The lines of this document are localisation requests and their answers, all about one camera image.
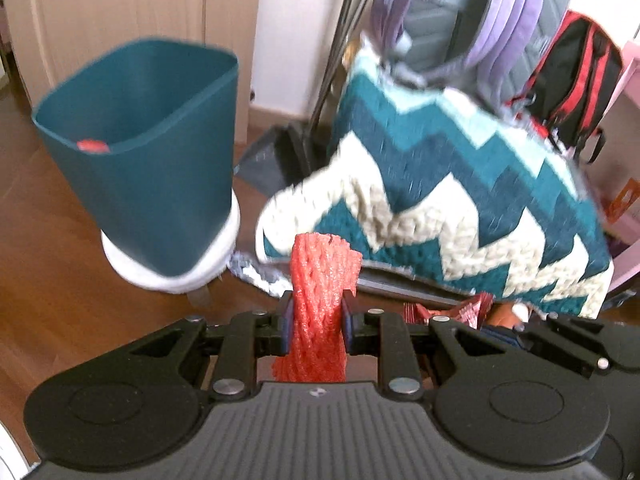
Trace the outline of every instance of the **wooden cabinet door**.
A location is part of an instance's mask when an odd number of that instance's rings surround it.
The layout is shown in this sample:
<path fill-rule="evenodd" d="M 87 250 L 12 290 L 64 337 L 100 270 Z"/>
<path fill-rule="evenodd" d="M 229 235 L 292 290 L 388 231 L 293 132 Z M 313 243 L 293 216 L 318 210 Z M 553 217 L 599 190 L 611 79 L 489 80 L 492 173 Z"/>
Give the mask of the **wooden cabinet door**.
<path fill-rule="evenodd" d="M 236 139 L 246 139 L 258 0 L 5 1 L 32 105 L 86 63 L 135 38 L 206 41 L 239 58 Z"/>

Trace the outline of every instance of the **silver wrapper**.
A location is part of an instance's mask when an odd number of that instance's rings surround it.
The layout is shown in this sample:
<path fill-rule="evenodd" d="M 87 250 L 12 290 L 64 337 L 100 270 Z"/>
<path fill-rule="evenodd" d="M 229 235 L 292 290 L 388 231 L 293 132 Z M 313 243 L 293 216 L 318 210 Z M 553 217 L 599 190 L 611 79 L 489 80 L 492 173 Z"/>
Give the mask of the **silver wrapper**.
<path fill-rule="evenodd" d="M 281 298 L 286 290 L 293 290 L 289 276 L 274 267 L 263 265 L 248 253 L 236 251 L 227 264 L 240 280 L 256 286 L 274 298 Z"/>

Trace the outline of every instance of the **zigzag patterned cushion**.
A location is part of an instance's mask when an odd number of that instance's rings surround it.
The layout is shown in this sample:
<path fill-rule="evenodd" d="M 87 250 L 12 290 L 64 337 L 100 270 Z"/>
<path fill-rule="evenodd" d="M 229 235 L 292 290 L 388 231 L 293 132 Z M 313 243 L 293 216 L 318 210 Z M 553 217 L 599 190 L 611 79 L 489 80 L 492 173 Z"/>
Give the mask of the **zigzag patterned cushion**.
<path fill-rule="evenodd" d="M 363 49 L 334 123 L 329 165 L 272 197 L 263 262 L 302 232 L 463 290 L 595 317 L 613 264 L 565 161 L 453 89 L 393 85 Z"/>

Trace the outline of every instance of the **gray backpack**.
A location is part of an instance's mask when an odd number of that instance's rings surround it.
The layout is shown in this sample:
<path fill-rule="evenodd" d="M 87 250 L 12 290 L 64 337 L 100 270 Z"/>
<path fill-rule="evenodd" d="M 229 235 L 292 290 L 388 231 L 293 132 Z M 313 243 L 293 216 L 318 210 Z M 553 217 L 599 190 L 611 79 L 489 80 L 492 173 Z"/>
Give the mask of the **gray backpack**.
<path fill-rule="evenodd" d="M 519 95 L 569 0 L 374 0 L 372 28 L 400 82 L 469 85 L 494 109 Z"/>

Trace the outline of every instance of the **teal trash can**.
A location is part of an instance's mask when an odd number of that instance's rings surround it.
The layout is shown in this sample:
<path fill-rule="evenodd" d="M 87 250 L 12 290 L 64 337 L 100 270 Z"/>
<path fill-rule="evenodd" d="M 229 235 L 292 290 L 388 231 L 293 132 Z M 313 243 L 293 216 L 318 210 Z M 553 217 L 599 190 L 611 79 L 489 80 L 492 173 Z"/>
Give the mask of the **teal trash can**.
<path fill-rule="evenodd" d="M 232 53 L 140 40 L 51 91 L 33 122 L 109 240 L 148 269 L 179 276 L 229 215 L 237 84 Z M 81 150 L 88 139 L 108 152 Z"/>

